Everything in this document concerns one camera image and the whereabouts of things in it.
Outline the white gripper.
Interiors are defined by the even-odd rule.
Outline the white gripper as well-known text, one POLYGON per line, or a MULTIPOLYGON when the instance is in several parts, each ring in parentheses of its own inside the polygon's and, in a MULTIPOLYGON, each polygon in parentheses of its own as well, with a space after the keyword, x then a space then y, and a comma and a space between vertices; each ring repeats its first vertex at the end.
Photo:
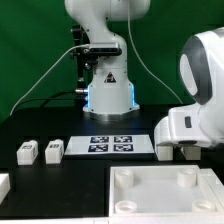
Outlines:
POLYGON ((210 147, 212 141, 199 127, 199 106, 181 106, 168 111, 154 129, 156 146, 210 147))

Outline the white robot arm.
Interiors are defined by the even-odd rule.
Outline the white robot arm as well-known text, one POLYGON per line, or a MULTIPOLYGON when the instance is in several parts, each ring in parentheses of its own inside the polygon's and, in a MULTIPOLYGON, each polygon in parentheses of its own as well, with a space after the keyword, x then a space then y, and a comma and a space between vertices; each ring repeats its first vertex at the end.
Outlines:
MULTIPOLYGON (((94 71, 84 111, 96 117, 122 116, 139 106, 127 77, 127 45, 109 21, 143 17, 151 0, 64 0, 67 13, 89 38, 81 55, 94 71)), ((190 37, 179 63, 181 79, 195 100, 172 108, 154 131, 157 146, 224 143, 224 27, 190 37)))

